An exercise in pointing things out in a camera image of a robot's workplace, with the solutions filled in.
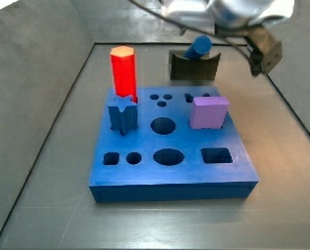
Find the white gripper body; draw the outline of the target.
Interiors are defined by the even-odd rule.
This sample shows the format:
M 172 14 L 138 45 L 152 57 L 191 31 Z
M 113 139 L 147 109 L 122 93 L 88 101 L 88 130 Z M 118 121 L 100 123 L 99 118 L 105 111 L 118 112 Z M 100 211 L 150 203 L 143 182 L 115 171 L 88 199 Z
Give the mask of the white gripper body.
M 269 74 L 284 58 L 282 42 L 262 25 L 257 25 L 249 29 L 245 39 L 252 48 L 252 74 L 254 76 Z

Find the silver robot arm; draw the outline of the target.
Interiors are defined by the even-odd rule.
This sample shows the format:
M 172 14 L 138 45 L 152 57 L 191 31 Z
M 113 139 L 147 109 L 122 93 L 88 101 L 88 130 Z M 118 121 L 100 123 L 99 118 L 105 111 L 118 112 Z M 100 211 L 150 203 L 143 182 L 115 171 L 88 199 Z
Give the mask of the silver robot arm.
M 160 0 L 170 20 L 198 28 L 215 25 L 215 34 L 244 38 L 252 48 L 254 76 L 269 74 L 284 58 L 282 42 L 270 27 L 288 21 L 296 0 Z

